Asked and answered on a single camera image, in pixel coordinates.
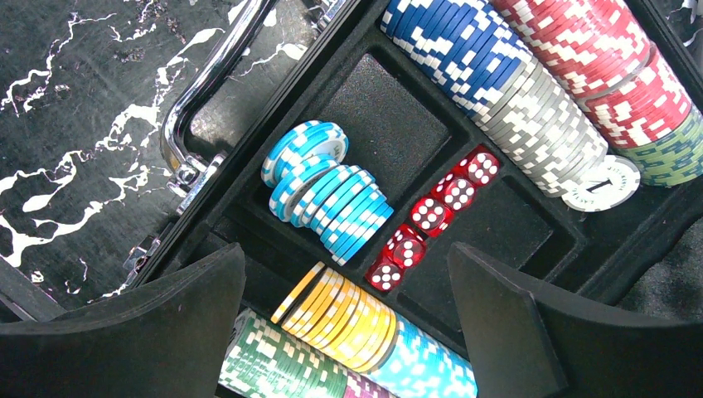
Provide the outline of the red and green chip row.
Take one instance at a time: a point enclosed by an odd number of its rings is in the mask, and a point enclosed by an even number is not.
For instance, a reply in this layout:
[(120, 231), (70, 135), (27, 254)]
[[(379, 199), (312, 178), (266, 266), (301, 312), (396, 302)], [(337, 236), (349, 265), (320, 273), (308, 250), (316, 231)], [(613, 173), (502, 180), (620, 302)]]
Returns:
[(644, 184), (701, 176), (702, 113), (625, 2), (493, 5)]

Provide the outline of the blue and grey chip row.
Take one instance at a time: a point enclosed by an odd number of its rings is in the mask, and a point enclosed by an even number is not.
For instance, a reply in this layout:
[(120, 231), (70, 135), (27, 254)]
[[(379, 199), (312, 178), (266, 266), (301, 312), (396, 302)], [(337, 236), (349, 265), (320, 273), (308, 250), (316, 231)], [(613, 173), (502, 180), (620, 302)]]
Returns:
[(639, 188), (490, 2), (392, 1), (380, 28), (544, 195), (596, 212)]

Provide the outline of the black poker chip case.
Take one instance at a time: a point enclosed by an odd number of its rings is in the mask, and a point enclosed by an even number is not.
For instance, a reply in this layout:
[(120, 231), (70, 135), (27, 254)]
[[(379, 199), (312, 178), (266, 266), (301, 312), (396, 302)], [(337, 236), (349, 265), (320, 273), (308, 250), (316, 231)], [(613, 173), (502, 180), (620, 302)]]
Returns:
[[(308, 119), (340, 124), (348, 160), (368, 169), (394, 214), (340, 272), (361, 288), (385, 240), (423, 196), (488, 138), (378, 27), (384, 1), (346, 2), (281, 85), (139, 275), (144, 284), (231, 243), (246, 257), (243, 303), (271, 314), (318, 261), (331, 256), (311, 231), (279, 221), (259, 170), (265, 154)], [(702, 181), (641, 187), (612, 210), (585, 214), (545, 197), (507, 158), (420, 265), (380, 300), (468, 355), (448, 253), (456, 243), (586, 299), (616, 308), (650, 266), (687, 249), (702, 257)]]

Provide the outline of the yellow chip stack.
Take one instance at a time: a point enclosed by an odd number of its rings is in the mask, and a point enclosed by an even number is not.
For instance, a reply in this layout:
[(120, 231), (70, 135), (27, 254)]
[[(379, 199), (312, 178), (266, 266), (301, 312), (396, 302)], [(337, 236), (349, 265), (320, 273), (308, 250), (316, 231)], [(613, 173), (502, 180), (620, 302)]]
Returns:
[(271, 321), (362, 374), (381, 369), (400, 331), (395, 310), (323, 262), (298, 281)]

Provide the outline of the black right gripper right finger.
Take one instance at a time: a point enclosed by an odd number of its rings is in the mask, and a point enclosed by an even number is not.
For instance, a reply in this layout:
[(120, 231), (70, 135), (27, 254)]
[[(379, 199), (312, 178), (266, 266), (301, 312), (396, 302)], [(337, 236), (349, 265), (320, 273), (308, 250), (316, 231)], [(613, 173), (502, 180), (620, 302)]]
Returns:
[(702, 325), (573, 294), (460, 242), (448, 270), (481, 397), (699, 397)]

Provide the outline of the red translucent die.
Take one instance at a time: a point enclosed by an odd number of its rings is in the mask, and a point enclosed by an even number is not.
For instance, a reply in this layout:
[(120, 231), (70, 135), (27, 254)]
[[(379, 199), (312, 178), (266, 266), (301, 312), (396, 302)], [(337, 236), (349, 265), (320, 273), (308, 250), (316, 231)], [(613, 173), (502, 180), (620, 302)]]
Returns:
[(493, 153), (483, 146), (478, 146), (458, 163), (458, 173), (476, 186), (484, 187), (498, 174), (500, 166)]
[(453, 219), (454, 212), (431, 196), (421, 197), (410, 211), (413, 224), (430, 237), (441, 235)]
[(366, 281), (375, 289), (387, 292), (400, 284), (405, 271), (393, 261), (381, 257), (367, 270)]
[(420, 234), (407, 224), (401, 224), (386, 242), (381, 256), (401, 269), (409, 269), (424, 258), (425, 252), (426, 244)]
[(452, 211), (461, 211), (473, 203), (476, 192), (477, 188), (466, 177), (450, 172), (438, 181), (429, 194)]

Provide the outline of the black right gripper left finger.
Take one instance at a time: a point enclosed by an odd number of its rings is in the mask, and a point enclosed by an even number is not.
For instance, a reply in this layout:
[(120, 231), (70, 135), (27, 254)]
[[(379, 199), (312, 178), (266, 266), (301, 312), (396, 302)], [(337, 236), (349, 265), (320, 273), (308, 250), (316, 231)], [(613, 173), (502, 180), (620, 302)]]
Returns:
[(48, 322), (1, 326), (4, 397), (212, 397), (245, 287), (231, 244)]

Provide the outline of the light blue chip stack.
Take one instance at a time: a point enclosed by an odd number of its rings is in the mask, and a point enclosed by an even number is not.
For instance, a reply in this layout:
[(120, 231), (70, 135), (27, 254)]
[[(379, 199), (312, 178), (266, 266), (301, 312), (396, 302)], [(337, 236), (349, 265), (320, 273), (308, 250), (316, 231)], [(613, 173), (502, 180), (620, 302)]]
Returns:
[(345, 265), (394, 210), (366, 169), (343, 162), (349, 139), (333, 122), (309, 120), (269, 151), (260, 176), (272, 188), (269, 210), (315, 232), (332, 259)]

